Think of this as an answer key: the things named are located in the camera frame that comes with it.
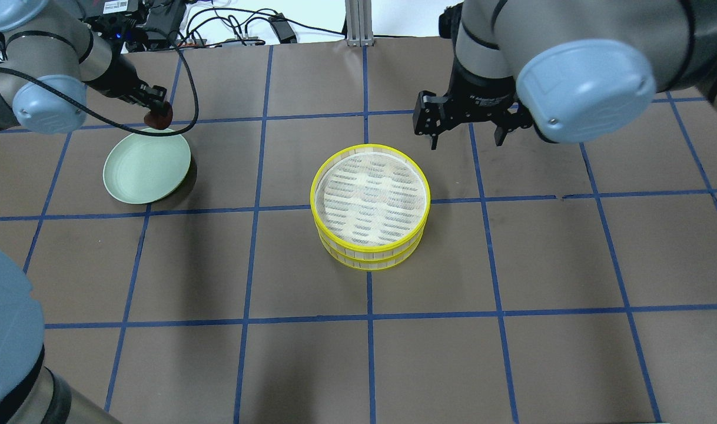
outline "blue grid line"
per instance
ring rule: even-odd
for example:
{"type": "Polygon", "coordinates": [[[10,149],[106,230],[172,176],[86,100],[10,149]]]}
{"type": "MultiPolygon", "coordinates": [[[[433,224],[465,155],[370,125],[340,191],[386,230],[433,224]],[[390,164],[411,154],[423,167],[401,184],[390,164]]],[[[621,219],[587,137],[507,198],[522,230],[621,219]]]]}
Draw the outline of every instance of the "blue grid line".
{"type": "Polygon", "coordinates": [[[449,204],[449,203],[477,203],[482,199],[477,197],[469,198],[434,198],[431,200],[431,204],[449,204]]]}
{"type": "Polygon", "coordinates": [[[377,110],[377,111],[368,111],[369,115],[410,115],[413,113],[413,109],[410,108],[409,110],[377,110]]]}
{"type": "Polygon", "coordinates": [[[361,46],[361,80],[364,88],[364,144],[369,144],[369,65],[366,46],[361,46]]]}
{"type": "Polygon", "coordinates": [[[371,271],[366,273],[366,327],[369,353],[369,422],[377,424],[377,390],[374,384],[374,288],[371,271]]]}
{"type": "Polygon", "coordinates": [[[658,191],[614,191],[614,193],[582,193],[566,195],[563,198],[619,198],[619,197],[651,197],[651,196],[684,196],[684,195],[706,195],[708,190],[658,190],[658,191]]]}
{"type": "Polygon", "coordinates": [[[27,215],[25,217],[0,217],[0,222],[4,221],[36,221],[39,220],[39,215],[27,215]]]}
{"type": "Polygon", "coordinates": [[[63,166],[63,161],[65,160],[65,152],[68,150],[68,144],[71,143],[71,134],[72,132],[69,132],[67,136],[65,136],[65,141],[63,142],[63,148],[60,150],[60,156],[58,158],[58,164],[55,166],[55,172],[52,174],[52,181],[49,183],[49,190],[47,191],[47,197],[44,199],[44,206],[42,206],[42,213],[39,216],[39,219],[36,223],[36,231],[34,231],[34,236],[31,238],[31,244],[29,245],[29,252],[26,255],[26,260],[24,262],[23,266],[23,272],[24,274],[27,274],[28,272],[28,266],[31,264],[31,257],[34,255],[34,250],[36,247],[36,240],[39,239],[39,233],[42,231],[42,224],[44,223],[44,216],[47,215],[47,209],[49,208],[49,201],[52,200],[52,193],[55,191],[55,185],[58,182],[58,176],[60,175],[60,169],[63,166]]]}
{"type": "Polygon", "coordinates": [[[268,116],[270,121],[282,121],[285,119],[318,119],[318,118],[345,118],[347,116],[363,116],[364,112],[342,112],[342,113],[312,113],[310,115],[280,115],[268,116]]]}
{"type": "MultiPolygon", "coordinates": [[[[178,75],[178,72],[180,71],[180,68],[176,69],[176,75],[178,75]]],[[[672,102],[675,104],[676,102],[704,102],[706,101],[705,97],[681,97],[681,98],[673,98],[671,101],[669,99],[654,99],[652,102],[655,104],[667,104],[667,102],[672,102]]],[[[367,112],[367,115],[410,115],[413,113],[413,110],[370,110],[367,112]]],[[[321,113],[321,114],[309,114],[309,115],[281,115],[281,116],[269,116],[267,119],[270,120],[281,120],[281,119],[313,119],[313,118],[340,118],[345,116],[362,116],[364,115],[364,112],[344,112],[344,113],[321,113]]],[[[253,116],[253,117],[247,117],[247,118],[216,118],[216,119],[199,119],[197,121],[197,124],[215,124],[218,122],[242,122],[242,121],[261,121],[261,117],[259,116],[253,116]]],[[[173,121],[173,124],[180,125],[180,124],[189,124],[191,120],[178,120],[173,121]]],[[[146,124],[142,122],[134,122],[130,124],[125,124],[129,127],[143,127],[146,126],[146,124]]],[[[79,128],[79,131],[83,130],[103,130],[107,128],[113,128],[113,126],[108,124],[100,124],[100,125],[85,125],[81,128],[79,128]]],[[[19,134],[19,133],[30,133],[31,131],[28,131],[25,128],[11,128],[7,130],[0,131],[0,134],[19,134]]]]}
{"type": "Polygon", "coordinates": [[[696,166],[698,167],[698,172],[701,174],[701,179],[703,179],[703,183],[706,185],[706,190],[708,191],[709,195],[712,196],[712,201],[714,203],[714,209],[717,211],[717,195],[712,190],[712,183],[709,181],[709,176],[706,175],[705,169],[703,169],[703,164],[701,164],[701,159],[698,157],[698,154],[696,153],[696,148],[693,145],[693,142],[691,142],[691,138],[688,134],[688,130],[686,129],[686,124],[683,122],[681,118],[681,114],[678,112],[677,106],[674,104],[674,102],[670,102],[670,107],[673,108],[673,113],[675,114],[675,119],[678,121],[678,126],[681,127],[681,132],[683,134],[683,137],[686,139],[686,144],[689,147],[689,150],[691,151],[691,156],[693,156],[693,160],[696,161],[696,166]]]}
{"type": "Polygon", "coordinates": [[[717,303],[699,305],[631,306],[634,312],[717,311],[717,303]]]}
{"type": "Polygon", "coordinates": [[[496,196],[496,197],[483,197],[484,201],[528,201],[528,200],[557,200],[555,195],[546,196],[496,196]]]}
{"type": "Polygon", "coordinates": [[[495,263],[495,253],[492,246],[492,233],[490,231],[490,218],[487,212],[487,197],[484,193],[484,185],[482,181],[482,169],[479,166],[479,149],[476,147],[476,135],[474,134],[474,124],[469,124],[469,137],[471,138],[471,150],[474,154],[474,169],[476,171],[476,182],[479,185],[479,197],[482,198],[482,217],[484,221],[484,234],[487,237],[487,254],[490,260],[490,272],[492,274],[492,288],[495,296],[495,306],[497,308],[497,324],[500,333],[500,343],[502,344],[502,360],[504,362],[504,375],[507,382],[507,396],[510,398],[510,410],[513,416],[513,422],[518,424],[518,408],[515,400],[515,388],[513,385],[513,373],[510,363],[510,352],[507,348],[507,333],[504,327],[504,314],[502,314],[502,299],[499,293],[499,282],[497,279],[497,266],[495,263]]]}
{"type": "MultiPolygon", "coordinates": [[[[717,311],[717,303],[691,305],[631,306],[633,312],[680,312],[717,311]]],[[[578,309],[514,309],[502,311],[502,316],[579,316],[580,314],[625,314],[625,307],[578,308],[578,309]]],[[[461,319],[461,317],[497,317],[498,311],[465,312],[396,312],[372,314],[372,320],[412,319],[461,319]]],[[[368,314],[347,314],[346,316],[299,316],[299,317],[249,317],[248,324],[290,324],[305,322],[356,322],[368,320],[368,314]]],[[[75,328],[121,328],[121,327],[196,327],[203,325],[240,325],[243,319],[202,319],[202,320],[148,320],[147,322],[66,322],[46,324],[47,330],[75,328]]]]}
{"type": "Polygon", "coordinates": [[[668,104],[669,102],[705,102],[706,97],[671,97],[670,92],[666,93],[667,99],[654,99],[653,104],[668,104]]]}
{"type": "Polygon", "coordinates": [[[341,320],[367,320],[365,314],[352,316],[259,317],[248,319],[248,324],[293,324],[297,322],[340,322],[341,320]]]}
{"type": "Polygon", "coordinates": [[[290,204],[285,206],[261,206],[259,212],[270,211],[270,210],[303,210],[311,209],[309,204],[290,204]]]}
{"type": "MultiPolygon", "coordinates": [[[[258,116],[249,116],[245,118],[207,118],[207,119],[197,119],[197,124],[218,124],[220,122],[251,122],[251,121],[261,121],[262,118],[258,116]]],[[[191,124],[191,120],[181,120],[181,121],[173,121],[173,124],[191,124]]]]}
{"type": "Polygon", "coordinates": [[[577,309],[520,309],[503,311],[506,317],[530,316],[585,316],[586,314],[617,314],[625,313],[625,308],[577,308],[577,309]]]}
{"type": "Polygon", "coordinates": [[[197,214],[230,214],[234,212],[253,212],[253,207],[213,207],[208,209],[153,210],[150,215],[197,215],[197,214]]]}
{"type": "Polygon", "coordinates": [[[113,402],[113,392],[115,389],[115,380],[118,375],[118,367],[121,365],[121,354],[122,345],[125,340],[125,327],[128,322],[128,317],[131,312],[131,304],[133,301],[133,290],[136,287],[136,276],[138,276],[138,264],[141,262],[141,252],[144,249],[144,238],[147,234],[147,228],[149,226],[149,217],[152,210],[152,205],[148,204],[147,209],[144,212],[144,225],[141,226],[141,234],[138,236],[138,244],[136,245],[136,256],[133,260],[133,270],[131,271],[131,281],[128,286],[128,294],[125,296],[125,308],[124,317],[121,322],[121,334],[118,336],[118,344],[115,349],[115,358],[113,360],[113,368],[110,373],[110,383],[108,384],[108,394],[105,397],[105,410],[110,412],[110,405],[113,402]]]}
{"type": "Polygon", "coordinates": [[[662,416],[659,412],[659,406],[657,404],[657,397],[654,394],[654,387],[652,386],[652,379],[649,376],[649,369],[646,367],[646,359],[644,359],[643,349],[641,347],[641,339],[639,338],[638,329],[636,329],[636,320],[633,318],[633,310],[630,308],[630,300],[628,299],[628,293],[625,290],[625,281],[623,274],[620,271],[620,263],[618,261],[617,252],[615,252],[615,244],[612,241],[612,235],[609,232],[609,225],[607,223],[607,216],[604,213],[604,207],[602,206],[602,199],[599,196],[599,190],[596,188],[595,175],[592,171],[592,162],[589,161],[588,153],[584,143],[581,145],[581,155],[584,158],[586,165],[586,172],[589,177],[589,182],[592,183],[592,193],[595,194],[596,209],[599,212],[600,220],[602,222],[602,228],[604,230],[604,236],[607,239],[607,247],[609,249],[609,255],[612,258],[612,265],[615,268],[615,276],[618,280],[618,287],[620,289],[620,295],[623,299],[623,306],[625,307],[625,315],[628,317],[628,325],[630,326],[630,334],[633,336],[633,344],[636,346],[636,356],[638,357],[639,367],[641,367],[641,374],[643,375],[644,384],[646,385],[646,392],[649,395],[649,403],[652,406],[652,412],[654,413],[655,422],[661,422],[662,416]]]}
{"type": "MultiPolygon", "coordinates": [[[[652,197],[652,196],[688,196],[688,195],[706,195],[709,190],[669,190],[669,191],[628,191],[627,193],[599,193],[601,198],[620,198],[620,197],[652,197]]],[[[594,198],[592,193],[579,193],[566,195],[562,198],[594,198]]],[[[486,202],[498,201],[533,201],[533,200],[555,200],[557,196],[498,196],[487,197],[486,202]]],[[[454,204],[454,203],[477,203],[481,202],[481,198],[436,198],[432,199],[432,204],[454,204]]],[[[278,206],[260,206],[259,212],[272,210],[303,210],[310,209],[308,204],[284,204],[278,206]]],[[[192,215],[192,214],[229,214],[235,212],[253,212],[254,207],[211,207],[206,209],[179,209],[179,210],[152,210],[150,215],[156,217],[158,215],[192,215]]],[[[37,221],[43,219],[48,220],[113,220],[120,218],[136,218],[143,217],[144,212],[125,212],[119,214],[57,214],[57,215],[25,215],[20,217],[0,217],[0,222],[6,221],[37,221]]]]}
{"type": "Polygon", "coordinates": [[[243,304],[243,322],[241,326],[241,346],[238,351],[238,376],[235,380],[235,402],[233,422],[238,424],[241,414],[241,395],[243,394],[243,370],[246,359],[246,340],[248,336],[248,316],[251,311],[251,283],[254,278],[254,253],[257,247],[257,225],[259,224],[259,202],[262,192],[262,170],[264,169],[264,142],[267,139],[267,107],[270,103],[270,81],[272,79],[273,46],[267,54],[267,79],[264,83],[264,106],[262,107],[261,139],[259,140],[259,165],[257,167],[257,190],[254,197],[254,217],[251,220],[251,245],[248,249],[248,274],[246,276],[246,295],[243,304]]]}

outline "metal frame post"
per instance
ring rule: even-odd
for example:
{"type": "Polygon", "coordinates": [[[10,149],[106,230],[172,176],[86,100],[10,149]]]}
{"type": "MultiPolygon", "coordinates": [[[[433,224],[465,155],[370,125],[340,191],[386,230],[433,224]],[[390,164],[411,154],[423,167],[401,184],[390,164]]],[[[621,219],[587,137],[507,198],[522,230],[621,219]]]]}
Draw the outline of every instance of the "metal frame post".
{"type": "Polygon", "coordinates": [[[348,46],[374,45],[371,30],[371,0],[346,0],[346,27],[348,46]]]}

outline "yellow steamer rim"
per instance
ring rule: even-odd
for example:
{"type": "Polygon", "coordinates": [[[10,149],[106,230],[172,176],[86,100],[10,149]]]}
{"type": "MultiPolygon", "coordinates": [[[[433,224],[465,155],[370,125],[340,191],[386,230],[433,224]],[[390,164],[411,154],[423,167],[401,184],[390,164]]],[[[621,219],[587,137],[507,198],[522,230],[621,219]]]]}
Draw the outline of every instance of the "yellow steamer rim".
{"type": "Polygon", "coordinates": [[[354,269],[378,271],[415,251],[431,193],[424,172],[407,155],[386,145],[359,144],[319,168],[310,204],[332,257],[354,269]]]}

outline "red object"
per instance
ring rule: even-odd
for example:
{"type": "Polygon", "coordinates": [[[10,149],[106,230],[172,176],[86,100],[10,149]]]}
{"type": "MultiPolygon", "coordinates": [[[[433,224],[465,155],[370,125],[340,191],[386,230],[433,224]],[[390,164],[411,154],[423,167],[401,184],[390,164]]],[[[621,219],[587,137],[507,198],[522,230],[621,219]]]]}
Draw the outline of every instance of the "red object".
{"type": "Polygon", "coordinates": [[[168,112],[162,116],[159,112],[149,111],[144,115],[144,124],[155,130],[164,130],[172,123],[172,105],[168,104],[168,112]]]}

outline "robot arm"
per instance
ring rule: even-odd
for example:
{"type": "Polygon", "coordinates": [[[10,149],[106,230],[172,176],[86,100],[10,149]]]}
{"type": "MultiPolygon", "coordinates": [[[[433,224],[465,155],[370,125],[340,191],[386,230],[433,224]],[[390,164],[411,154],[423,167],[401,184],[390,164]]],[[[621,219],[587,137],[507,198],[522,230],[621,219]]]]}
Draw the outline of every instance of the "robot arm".
{"type": "MultiPolygon", "coordinates": [[[[107,97],[149,108],[155,123],[166,128],[172,111],[167,90],[149,87],[119,51],[49,0],[0,0],[0,32],[8,60],[1,68],[35,77],[81,104],[84,83],[107,97]]],[[[0,72],[0,130],[23,125],[31,131],[54,134],[79,129],[86,114],[43,88],[0,72]]]]}
{"type": "Polygon", "coordinates": [[[440,16],[447,94],[419,93],[416,134],[493,121],[557,143],[593,140],[660,91],[696,84],[717,109],[717,0],[466,0],[440,16]],[[509,108],[516,102],[518,108],[509,108]]]}

